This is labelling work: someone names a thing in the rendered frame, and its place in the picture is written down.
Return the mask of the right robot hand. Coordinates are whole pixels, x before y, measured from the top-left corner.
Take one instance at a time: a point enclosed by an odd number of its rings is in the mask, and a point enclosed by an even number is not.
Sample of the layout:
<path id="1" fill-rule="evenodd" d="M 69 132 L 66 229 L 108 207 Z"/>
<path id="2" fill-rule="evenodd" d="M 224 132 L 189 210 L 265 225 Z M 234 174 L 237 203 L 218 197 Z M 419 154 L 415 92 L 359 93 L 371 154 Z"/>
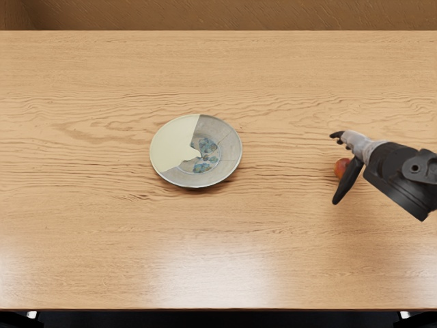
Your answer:
<path id="1" fill-rule="evenodd" d="M 329 135 L 331 139 L 337 139 L 339 145 L 345 144 L 346 148 L 354 155 L 350 164 L 343 174 L 339 186 L 333 196 L 332 203 L 338 204 L 346 193 L 353 187 L 364 165 L 369 165 L 372 152 L 387 140 L 374 141 L 367 136 L 352 130 L 337 131 Z"/>

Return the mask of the red orange fruit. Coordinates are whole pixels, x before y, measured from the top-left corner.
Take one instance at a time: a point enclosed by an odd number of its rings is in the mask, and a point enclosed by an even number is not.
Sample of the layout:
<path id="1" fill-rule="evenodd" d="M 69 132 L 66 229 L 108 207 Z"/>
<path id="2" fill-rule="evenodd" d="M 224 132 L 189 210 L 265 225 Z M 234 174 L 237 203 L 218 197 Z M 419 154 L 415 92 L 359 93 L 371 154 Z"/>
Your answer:
<path id="1" fill-rule="evenodd" d="M 351 162 L 351 159 L 349 159 L 349 158 L 341 158 L 335 162 L 334 167 L 333 167 L 333 172 L 334 172 L 334 175 L 339 180 L 342 179 L 350 162 Z"/>

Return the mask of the grey patterned plate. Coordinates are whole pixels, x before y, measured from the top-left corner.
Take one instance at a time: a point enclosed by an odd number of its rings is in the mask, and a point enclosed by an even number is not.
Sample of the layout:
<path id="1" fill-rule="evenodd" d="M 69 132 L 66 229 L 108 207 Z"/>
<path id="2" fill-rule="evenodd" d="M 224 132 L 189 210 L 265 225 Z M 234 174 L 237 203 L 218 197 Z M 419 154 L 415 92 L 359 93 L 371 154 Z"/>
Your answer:
<path id="1" fill-rule="evenodd" d="M 204 114 L 175 118 L 150 143 L 150 162 L 167 182 L 204 188 L 230 177 L 242 159 L 242 141 L 226 121 Z"/>

